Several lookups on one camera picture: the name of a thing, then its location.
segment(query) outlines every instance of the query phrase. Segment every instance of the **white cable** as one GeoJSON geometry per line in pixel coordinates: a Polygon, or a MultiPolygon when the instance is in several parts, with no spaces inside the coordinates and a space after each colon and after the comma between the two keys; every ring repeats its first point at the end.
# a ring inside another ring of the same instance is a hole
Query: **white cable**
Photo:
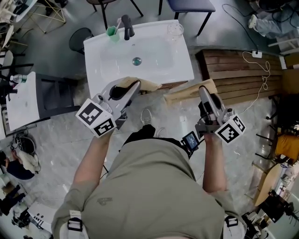
{"type": "Polygon", "coordinates": [[[258,65],[259,65],[265,72],[268,72],[269,75],[268,75],[267,77],[262,76],[263,83],[262,83],[261,88],[259,89],[259,91],[258,91],[258,93],[257,93],[257,98],[251,103],[251,105],[250,105],[249,107],[247,107],[247,108],[246,108],[243,112],[241,112],[240,114],[243,114],[245,111],[247,111],[250,107],[253,106],[253,104],[254,104],[254,103],[256,102],[256,100],[258,99],[258,97],[259,97],[259,95],[260,95],[260,91],[261,91],[262,88],[263,88],[265,91],[268,89],[267,79],[268,79],[268,78],[270,77],[270,75],[271,75],[271,73],[270,73],[270,63],[269,63],[268,61],[266,61],[266,69],[267,69],[267,70],[265,70],[264,67],[261,66],[259,63],[257,63],[257,62],[249,62],[249,61],[247,61],[247,60],[245,59],[245,57],[244,57],[244,53],[249,53],[249,54],[252,54],[252,53],[251,53],[251,52],[248,52],[248,51],[244,51],[244,52],[242,53],[243,59],[244,59],[246,62],[248,62],[248,63],[250,63],[250,64],[258,64],[258,65]]]}

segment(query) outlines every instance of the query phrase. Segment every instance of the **white sink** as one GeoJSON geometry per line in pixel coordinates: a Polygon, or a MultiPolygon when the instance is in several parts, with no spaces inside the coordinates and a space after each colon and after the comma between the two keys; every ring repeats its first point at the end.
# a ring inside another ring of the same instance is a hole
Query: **white sink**
{"type": "Polygon", "coordinates": [[[106,34],[84,41],[85,64],[91,97],[101,92],[111,81],[123,77],[138,77],[157,84],[194,79],[189,53],[184,40],[166,39],[167,25],[177,20],[157,21],[134,25],[135,35],[114,43],[106,34]],[[133,64],[134,58],[141,64],[133,64]]]}

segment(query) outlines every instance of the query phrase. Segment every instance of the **water bottle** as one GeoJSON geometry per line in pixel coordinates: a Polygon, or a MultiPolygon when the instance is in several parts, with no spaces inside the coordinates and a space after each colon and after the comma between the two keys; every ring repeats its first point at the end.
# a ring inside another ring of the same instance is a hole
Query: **water bottle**
{"type": "Polygon", "coordinates": [[[10,77],[10,81],[13,81],[15,83],[25,83],[27,80],[26,75],[15,75],[10,77]]]}

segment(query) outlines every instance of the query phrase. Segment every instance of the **white cloth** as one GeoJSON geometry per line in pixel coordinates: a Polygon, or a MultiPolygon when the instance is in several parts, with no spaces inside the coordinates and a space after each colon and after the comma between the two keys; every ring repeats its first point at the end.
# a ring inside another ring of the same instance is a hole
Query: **white cloth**
{"type": "Polygon", "coordinates": [[[34,157],[32,157],[30,154],[27,154],[24,151],[20,151],[18,153],[18,156],[23,162],[23,167],[26,170],[29,170],[31,173],[35,174],[36,173],[36,167],[38,166],[37,156],[35,155],[34,157]]]}

